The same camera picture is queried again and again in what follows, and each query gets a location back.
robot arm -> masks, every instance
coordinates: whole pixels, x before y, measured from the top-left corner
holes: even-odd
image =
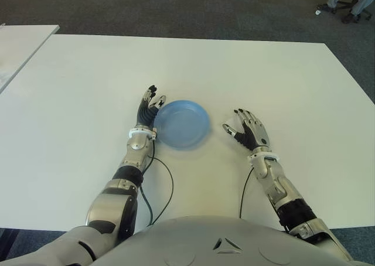
[[[129,132],[127,154],[113,178],[93,201],[86,225],[76,227],[34,253],[0,263],[1,266],[90,265],[133,235],[138,188],[143,181],[146,157],[156,138],[154,119],[166,97],[149,105],[156,87],[150,86],[138,109],[137,124]]]
[[[227,124],[223,124],[223,128],[251,151],[251,166],[279,217],[280,224],[292,236],[314,244],[346,261],[353,260],[285,176],[278,162],[279,157],[271,152],[270,140],[261,121],[249,111],[238,109],[234,112],[241,121],[244,133],[237,132]]]

triangle logo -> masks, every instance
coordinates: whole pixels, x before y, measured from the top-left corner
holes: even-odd
[[[242,248],[240,248],[236,243],[229,240],[228,238],[219,238],[213,247],[213,250],[217,254],[240,254],[242,253]]]

blue plate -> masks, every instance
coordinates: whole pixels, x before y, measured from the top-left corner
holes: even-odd
[[[178,100],[160,109],[154,127],[163,143],[176,149],[192,149],[208,134],[210,120],[197,103]]]

gray carpet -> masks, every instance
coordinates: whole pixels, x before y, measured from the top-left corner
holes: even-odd
[[[323,42],[375,99],[375,16],[343,25],[315,16],[326,0],[0,0],[0,23],[59,24],[59,33]],[[368,7],[375,13],[374,4]],[[374,264],[375,228],[337,229],[354,258]],[[9,253],[34,251],[61,232],[22,230]]]

white table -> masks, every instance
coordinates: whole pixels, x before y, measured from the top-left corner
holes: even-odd
[[[83,224],[151,84],[169,102],[201,104],[212,126],[194,151],[157,144],[175,178],[161,220],[238,216],[248,153],[221,124],[243,107],[330,228],[375,224],[374,104],[324,44],[53,35],[0,95],[0,226]],[[171,186],[157,162],[144,188],[158,214]],[[137,230],[148,221],[138,198]],[[243,217],[280,228],[253,177]]]
[[[57,25],[0,26],[0,93],[58,29]]]

